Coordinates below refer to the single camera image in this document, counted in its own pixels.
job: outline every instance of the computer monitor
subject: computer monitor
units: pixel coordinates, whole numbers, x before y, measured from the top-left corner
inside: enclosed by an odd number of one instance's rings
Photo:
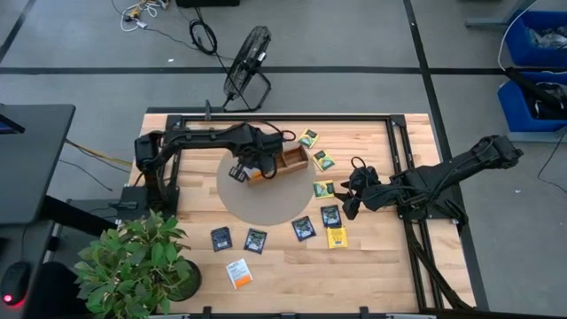
[[[0,134],[20,134],[25,131],[24,127],[0,114]]]

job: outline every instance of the potted plant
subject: potted plant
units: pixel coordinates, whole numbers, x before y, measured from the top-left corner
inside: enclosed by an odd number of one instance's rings
[[[157,306],[169,313],[170,300],[194,295],[200,271],[179,255],[189,248],[175,240],[187,236],[174,217],[164,222],[151,212],[148,219],[126,222],[79,252],[77,296],[100,318],[145,318]]]

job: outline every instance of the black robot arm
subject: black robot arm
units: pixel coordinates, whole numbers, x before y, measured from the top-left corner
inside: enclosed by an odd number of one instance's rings
[[[344,202],[348,219],[354,219],[362,202],[369,210],[398,205],[407,211],[423,209],[447,187],[484,169],[510,168],[524,153],[505,136],[483,137],[470,151],[436,166],[410,168],[390,177],[390,184],[381,184],[373,167],[357,167],[349,181],[341,183],[349,189],[336,196]]]
[[[273,178],[277,172],[275,158],[282,152],[284,141],[282,131],[266,134],[247,123],[222,130],[173,128],[140,136],[135,141],[136,166],[144,175],[148,207],[154,211],[165,208],[167,194],[163,170],[169,159],[180,150],[228,149],[233,157],[238,157],[238,164],[229,174],[243,182],[245,167],[258,168],[265,178]]]

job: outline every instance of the black desk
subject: black desk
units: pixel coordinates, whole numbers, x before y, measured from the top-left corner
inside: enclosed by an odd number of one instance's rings
[[[32,274],[27,296],[34,289],[55,222],[95,236],[116,228],[112,222],[46,195],[74,109],[73,105],[0,105],[0,114],[26,130],[0,135],[0,237],[4,238],[0,278],[13,262],[29,262]],[[25,317],[26,306],[26,302],[16,307],[0,302],[0,318]]]

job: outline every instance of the small wooden tray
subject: small wooden tray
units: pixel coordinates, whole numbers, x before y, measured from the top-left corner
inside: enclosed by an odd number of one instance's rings
[[[302,168],[306,168],[309,165],[309,155],[307,151],[303,147],[303,145],[299,145],[297,147],[293,147],[291,149],[287,149],[283,151],[281,154],[276,156],[276,166],[277,166],[277,175],[275,178],[281,175],[286,175],[291,172],[295,172]],[[266,179],[262,177],[260,172],[256,172],[249,180],[249,185],[256,185],[262,182],[265,182]]]

